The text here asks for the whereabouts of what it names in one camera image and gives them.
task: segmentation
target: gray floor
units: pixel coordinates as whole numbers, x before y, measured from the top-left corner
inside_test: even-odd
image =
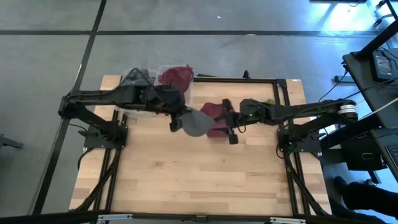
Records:
[[[0,2],[0,29],[92,28],[100,0]],[[377,30],[366,4],[308,0],[113,0],[100,30]],[[61,96],[75,81],[87,36],[0,35],[0,133],[24,142],[21,150],[0,150],[0,217],[24,215],[43,171],[60,122]],[[360,50],[371,37],[298,36],[97,36],[82,89],[98,89],[103,75],[129,67],[155,69],[190,64],[196,73],[240,77],[298,78],[308,102],[318,101],[342,75],[343,54]],[[340,85],[327,98],[357,91]],[[357,102],[361,96],[354,98]],[[44,212],[67,211],[83,138],[70,127]],[[327,167],[349,180],[367,179],[341,166]]]

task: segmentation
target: cable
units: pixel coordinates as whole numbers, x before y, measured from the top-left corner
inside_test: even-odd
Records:
[[[350,3],[348,3],[348,5],[351,6],[351,7],[356,7],[356,6],[358,6],[359,4],[361,4],[363,1],[365,1],[365,0],[361,0],[360,2],[358,2],[358,3],[355,4],[355,5],[352,5],[352,4],[350,4]]]
[[[321,102],[321,100],[322,100],[323,97],[327,96],[327,94],[329,94],[337,85],[339,85],[340,82],[341,82],[341,81],[344,79],[344,77],[347,75],[347,73],[348,73],[348,71],[346,70],[346,71],[344,72],[343,77],[340,79],[340,81],[338,81],[338,82],[336,83],[336,85],[334,85],[325,95],[323,95],[323,96],[318,100],[318,102]]]
[[[329,133],[328,133],[328,131],[326,130],[326,128],[323,128],[323,130],[325,130],[325,133],[326,133],[326,136],[325,136],[324,138],[328,138],[328,145],[327,145],[327,147],[329,147],[329,146],[330,146]]]
[[[69,123],[69,125],[70,125],[70,126],[74,126],[74,127],[81,128],[81,129],[83,129],[83,130],[85,130],[85,131],[88,131],[86,128],[84,128],[84,127],[82,127],[82,126],[80,126],[80,125],[77,125],[77,124],[71,124],[71,123]]]
[[[116,88],[114,88],[114,89],[111,90],[111,91],[107,91],[107,92],[104,92],[104,93],[92,93],[92,94],[90,94],[90,93],[84,93],[84,94],[79,94],[79,95],[71,95],[70,97],[74,97],[74,96],[75,96],[75,97],[78,97],[78,96],[104,96],[104,95],[111,94],[112,92],[114,92],[115,90],[117,90],[118,88],[120,88],[121,85],[127,80],[127,77],[131,76],[134,72],[137,72],[137,73],[141,76],[141,78],[142,78],[143,80],[145,80],[145,82],[146,82],[148,85],[150,85],[150,86],[155,90],[156,94],[159,96],[158,92],[156,91],[156,87],[148,80],[148,78],[142,73],[142,71],[139,70],[138,68],[133,68],[133,69],[130,70],[130,72],[126,75],[125,79],[123,79],[122,82],[121,82]]]
[[[280,156],[280,155],[278,154],[278,148],[279,148],[279,142],[278,142],[278,144],[276,145],[276,150],[275,150],[275,152],[276,152],[276,156],[277,156],[279,159],[283,159],[283,157]]]
[[[394,58],[398,59],[397,56],[393,55],[390,51],[388,51],[388,50],[385,49],[384,47],[379,47],[378,50],[379,50],[379,49],[383,49],[384,51],[386,51],[387,53],[389,53],[391,56],[393,56]]]
[[[368,89],[370,89],[370,88],[376,87],[376,86],[378,86],[378,85],[385,84],[385,83],[387,83],[387,82],[394,81],[394,80],[396,80],[396,79],[398,79],[398,77],[395,77],[395,78],[393,78],[393,79],[386,80],[386,81],[384,81],[384,82],[380,82],[380,83],[376,83],[376,84],[374,84],[374,85],[371,85],[371,86],[369,86],[369,87],[367,87],[367,88],[365,88],[365,89],[363,89],[363,90],[360,90],[360,91],[357,91],[356,93],[351,94],[350,96],[347,96],[346,98],[344,98],[344,100],[347,100],[348,98],[350,98],[350,97],[352,97],[352,96],[354,96],[354,95],[357,95],[358,93],[362,93],[362,92],[364,92],[364,91],[366,91],[366,90],[368,90]]]
[[[397,97],[397,98],[395,98],[394,100],[391,100],[389,103],[385,104],[384,106],[380,107],[379,109],[377,109],[377,110],[373,111],[372,113],[369,113],[368,115],[366,115],[366,116],[363,116],[361,119],[365,119],[365,118],[367,118],[368,116],[372,116],[372,115],[374,115],[375,113],[377,113],[377,112],[379,112],[379,111],[383,110],[384,108],[386,108],[386,107],[390,106],[391,104],[393,104],[393,102],[395,102],[395,101],[397,101],[397,100],[398,100],[398,97]]]
[[[242,113],[239,113],[239,116],[238,116],[238,131],[240,132],[240,133],[245,133],[246,132],[246,125],[244,125],[244,130],[243,131],[241,131],[241,128],[239,127],[240,126],[240,120],[241,120],[241,115],[242,115]]]
[[[79,160],[77,161],[77,170],[78,170],[78,171],[79,171],[79,169],[80,169],[80,162],[81,162],[81,160],[83,159],[83,157],[84,157],[87,153],[91,152],[91,150],[93,150],[93,148],[88,148],[88,149],[79,157]]]

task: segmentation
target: maroon fabric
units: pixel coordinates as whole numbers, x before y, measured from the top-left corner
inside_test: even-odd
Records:
[[[185,93],[193,78],[193,68],[174,67],[167,69],[163,74],[159,75],[159,82],[163,85],[169,85],[175,89]]]
[[[234,112],[231,105],[229,112]],[[223,105],[214,103],[205,103],[200,109],[201,112],[216,120],[216,124],[206,133],[209,138],[220,138],[228,136],[228,129],[226,128],[225,119],[217,119],[223,113]]]

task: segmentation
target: wooden table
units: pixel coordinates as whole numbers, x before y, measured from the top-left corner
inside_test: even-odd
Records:
[[[118,75],[106,75],[102,90],[113,89]],[[305,103],[300,80],[287,80],[291,105]],[[245,98],[274,99],[271,84],[193,83],[193,107],[229,98],[235,108]],[[111,120],[113,106],[95,113]],[[296,119],[295,123],[308,119]],[[129,118],[111,211],[209,215],[292,215],[285,165],[275,154],[277,126],[254,124],[239,144],[228,139],[194,138],[183,130],[171,133],[170,118],[152,115]],[[94,149],[81,162],[70,208],[79,206],[98,182],[104,149]],[[323,209],[330,212],[319,161],[301,153],[305,183]],[[107,186],[101,199],[104,208]],[[298,208],[303,213],[299,188]]]

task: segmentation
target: metal clamp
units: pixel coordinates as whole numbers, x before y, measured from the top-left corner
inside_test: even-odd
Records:
[[[132,219],[132,214],[98,215],[98,221]]]
[[[305,224],[305,220],[299,220],[296,218],[276,218],[271,217],[272,224]]]

